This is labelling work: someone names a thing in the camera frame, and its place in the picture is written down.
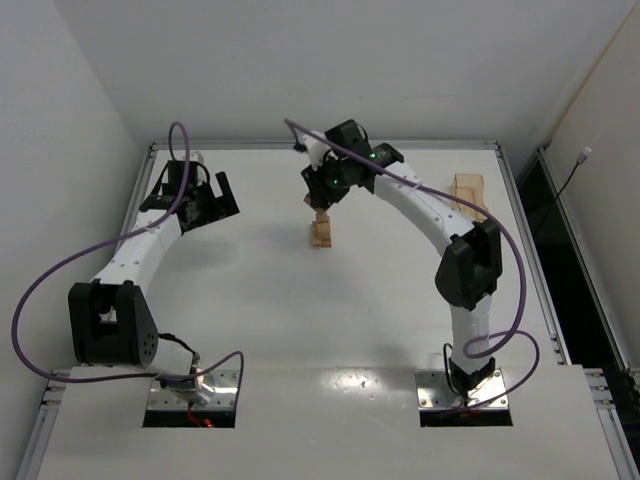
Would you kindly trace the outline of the wooden block cube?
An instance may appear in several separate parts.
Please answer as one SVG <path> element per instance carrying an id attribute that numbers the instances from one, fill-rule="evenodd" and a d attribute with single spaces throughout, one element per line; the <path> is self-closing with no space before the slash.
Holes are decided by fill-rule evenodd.
<path id="1" fill-rule="evenodd" d="M 317 224 L 329 223 L 330 217 L 327 212 L 319 211 L 316 213 L 315 222 Z"/>

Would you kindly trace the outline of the small wooden cube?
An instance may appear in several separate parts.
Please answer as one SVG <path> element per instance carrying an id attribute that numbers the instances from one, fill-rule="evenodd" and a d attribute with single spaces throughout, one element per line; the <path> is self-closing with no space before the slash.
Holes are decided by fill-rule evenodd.
<path id="1" fill-rule="evenodd" d="M 329 222 L 314 222 L 312 225 L 312 233 L 318 238 L 330 238 L 331 225 Z"/>

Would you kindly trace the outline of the amber transparent plastic bin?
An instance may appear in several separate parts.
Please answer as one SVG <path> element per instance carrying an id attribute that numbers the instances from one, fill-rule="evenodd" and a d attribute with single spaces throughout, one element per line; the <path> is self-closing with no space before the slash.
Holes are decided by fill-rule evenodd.
<path id="1" fill-rule="evenodd" d="M 450 186 L 450 194 L 487 211 L 484 202 L 484 178 L 480 174 L 456 173 Z M 486 220 L 486 216 L 483 213 L 467 205 L 453 202 L 452 206 L 475 221 L 483 222 Z"/>

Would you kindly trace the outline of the wide wooden block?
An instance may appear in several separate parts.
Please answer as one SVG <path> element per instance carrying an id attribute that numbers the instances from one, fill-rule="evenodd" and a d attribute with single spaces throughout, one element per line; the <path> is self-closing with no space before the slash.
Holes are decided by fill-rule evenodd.
<path id="1" fill-rule="evenodd" d="M 309 194 L 307 194 L 304 199 L 303 202 L 309 207 L 311 208 L 313 211 L 319 211 L 319 208 L 316 207 L 313 202 L 312 202 L 312 198 Z"/>

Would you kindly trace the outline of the long wooden block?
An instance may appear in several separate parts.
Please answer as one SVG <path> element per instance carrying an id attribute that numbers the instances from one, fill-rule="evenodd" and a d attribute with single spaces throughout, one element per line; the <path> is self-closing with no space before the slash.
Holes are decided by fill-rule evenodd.
<path id="1" fill-rule="evenodd" d="M 330 248 L 332 246 L 332 236 L 329 230 L 324 231 L 321 235 L 321 247 L 322 248 Z"/>

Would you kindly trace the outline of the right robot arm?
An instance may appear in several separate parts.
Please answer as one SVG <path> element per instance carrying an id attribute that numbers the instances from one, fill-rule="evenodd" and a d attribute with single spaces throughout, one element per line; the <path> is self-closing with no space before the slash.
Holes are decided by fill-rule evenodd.
<path id="1" fill-rule="evenodd" d="M 425 186 L 403 154 L 388 143 L 370 144 L 354 120 L 326 132 L 303 132 L 296 150 L 308 156 L 301 173 L 307 202 L 327 211 L 354 187 L 364 188 L 408 219 L 440 257 L 435 286 L 449 304 L 452 346 L 449 385 L 467 397 L 493 374 L 489 312 L 503 272 L 501 233 L 490 218 L 477 221 Z"/>

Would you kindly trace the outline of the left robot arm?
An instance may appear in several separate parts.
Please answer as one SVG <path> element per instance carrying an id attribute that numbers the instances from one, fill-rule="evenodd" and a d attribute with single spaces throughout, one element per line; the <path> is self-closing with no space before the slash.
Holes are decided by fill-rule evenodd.
<path id="1" fill-rule="evenodd" d="M 89 282 L 68 294 L 76 359 L 151 373 L 160 386 L 191 404 L 215 392 L 199 355 L 173 334 L 159 332 L 145 298 L 171 246 L 185 233 L 238 214 L 224 172 L 201 159 L 169 160 L 137 212 L 129 238 Z"/>

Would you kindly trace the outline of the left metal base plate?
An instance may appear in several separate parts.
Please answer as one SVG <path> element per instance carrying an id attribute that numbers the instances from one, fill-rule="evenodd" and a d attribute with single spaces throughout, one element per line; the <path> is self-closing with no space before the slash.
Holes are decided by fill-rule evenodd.
<path id="1" fill-rule="evenodd" d="M 151 384 L 147 409 L 179 411 L 231 411 L 236 404 L 239 370 L 214 370 L 195 380 L 160 381 Z"/>

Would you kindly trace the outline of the aluminium table frame rail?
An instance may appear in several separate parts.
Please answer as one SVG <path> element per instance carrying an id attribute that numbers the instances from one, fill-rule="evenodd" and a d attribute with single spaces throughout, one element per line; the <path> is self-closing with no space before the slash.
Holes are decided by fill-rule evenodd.
<path id="1" fill-rule="evenodd" d="M 490 210 L 526 261 L 523 326 L 496 356 L 504 427 L 424 427 L 414 373 L 442 365 L 449 310 L 438 257 L 393 208 L 355 189 L 315 250 L 305 160 L 281 144 L 195 146 L 225 171 L 238 216 L 181 238 L 148 291 L 158 324 L 207 362 L 246 358 L 232 429 L 147 428 L 149 383 L 57 386 L 38 415 L 25 479 L 635 479 L 616 410 L 568 357 L 511 171 L 494 146 L 403 143 L 437 188 L 485 179 Z"/>

